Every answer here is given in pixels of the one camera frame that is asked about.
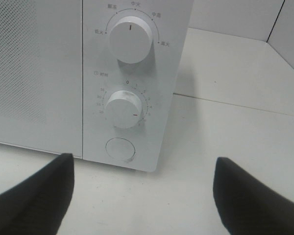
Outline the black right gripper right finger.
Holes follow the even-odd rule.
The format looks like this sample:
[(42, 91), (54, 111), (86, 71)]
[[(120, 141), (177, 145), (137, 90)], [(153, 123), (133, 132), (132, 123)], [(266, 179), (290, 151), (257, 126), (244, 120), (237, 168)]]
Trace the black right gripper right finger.
[(229, 158), (217, 158), (213, 198), (231, 235), (294, 235), (294, 202)]

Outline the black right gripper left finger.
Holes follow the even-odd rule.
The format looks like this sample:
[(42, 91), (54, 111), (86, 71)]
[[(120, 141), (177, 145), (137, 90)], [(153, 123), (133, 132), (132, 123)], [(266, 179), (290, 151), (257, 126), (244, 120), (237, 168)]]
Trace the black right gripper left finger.
[(55, 235), (74, 191), (74, 158), (57, 156), (0, 194), (0, 235)]

